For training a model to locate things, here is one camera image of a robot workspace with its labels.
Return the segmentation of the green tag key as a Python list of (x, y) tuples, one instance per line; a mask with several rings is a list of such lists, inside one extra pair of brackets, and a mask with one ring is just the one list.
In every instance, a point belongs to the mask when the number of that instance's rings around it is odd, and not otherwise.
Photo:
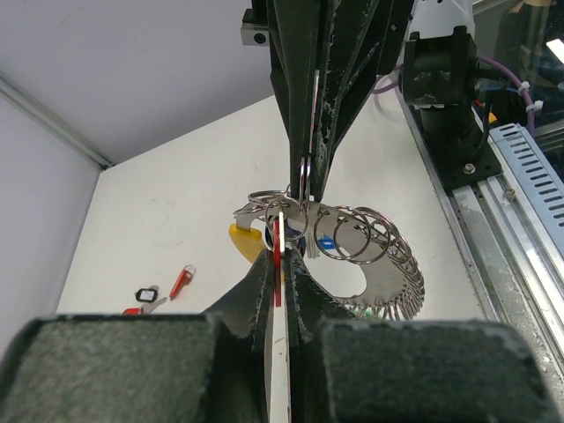
[(373, 318), (374, 317), (374, 310), (371, 307), (366, 308), (354, 308), (353, 313), (355, 316), (359, 318)]

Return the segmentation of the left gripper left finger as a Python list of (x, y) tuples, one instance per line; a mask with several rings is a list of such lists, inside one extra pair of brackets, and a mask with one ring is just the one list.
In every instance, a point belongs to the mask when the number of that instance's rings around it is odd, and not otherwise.
[(264, 422), (274, 259), (195, 315), (29, 322), (1, 362), (4, 422)]

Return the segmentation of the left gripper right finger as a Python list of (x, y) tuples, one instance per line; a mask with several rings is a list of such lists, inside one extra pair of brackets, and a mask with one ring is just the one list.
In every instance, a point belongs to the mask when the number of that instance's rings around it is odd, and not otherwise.
[(295, 422), (550, 422), (553, 399), (513, 328), (361, 320), (288, 250)]

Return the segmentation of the blue tag key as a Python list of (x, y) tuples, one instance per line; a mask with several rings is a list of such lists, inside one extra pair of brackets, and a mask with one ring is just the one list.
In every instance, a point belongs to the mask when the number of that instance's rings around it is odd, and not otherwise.
[[(298, 231), (296, 231), (291, 226), (289, 226), (288, 223), (286, 223), (286, 236), (295, 236), (297, 233)], [(321, 238), (318, 239), (318, 241), (323, 249), (331, 250), (335, 248), (333, 239), (327, 235), (322, 236)]]

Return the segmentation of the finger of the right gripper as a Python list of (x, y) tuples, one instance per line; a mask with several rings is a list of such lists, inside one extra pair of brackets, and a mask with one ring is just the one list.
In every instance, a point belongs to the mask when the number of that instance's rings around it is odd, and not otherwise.
[(329, 1), (315, 102), (310, 194), (319, 202), (338, 146), (375, 87), (394, 70), (413, 1)]
[(292, 198), (304, 197), (319, 32), (318, 1), (268, 1), (271, 84), (289, 139)]

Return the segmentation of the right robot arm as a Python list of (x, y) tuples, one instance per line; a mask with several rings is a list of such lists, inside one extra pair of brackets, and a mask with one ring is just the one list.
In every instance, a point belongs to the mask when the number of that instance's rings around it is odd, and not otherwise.
[(270, 1), (266, 16), (292, 198), (323, 198), (338, 146), (392, 71), (441, 160), (460, 168), (479, 155), (471, 2)]

